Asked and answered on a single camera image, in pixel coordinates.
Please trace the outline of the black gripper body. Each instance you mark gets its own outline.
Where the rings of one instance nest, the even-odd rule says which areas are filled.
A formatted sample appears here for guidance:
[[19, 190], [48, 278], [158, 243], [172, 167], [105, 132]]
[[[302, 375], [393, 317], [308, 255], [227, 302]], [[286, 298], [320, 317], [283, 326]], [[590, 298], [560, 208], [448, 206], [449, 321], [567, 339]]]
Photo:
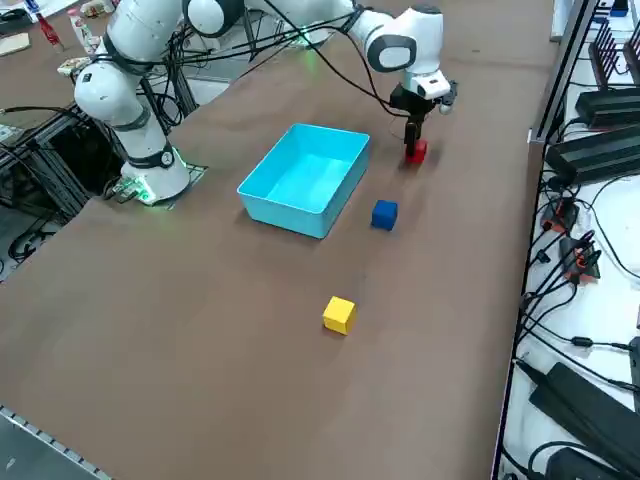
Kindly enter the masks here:
[[427, 100], [424, 97], [405, 89], [401, 84], [397, 84], [389, 97], [392, 108], [407, 112], [412, 117], [424, 118], [435, 107], [434, 100]]

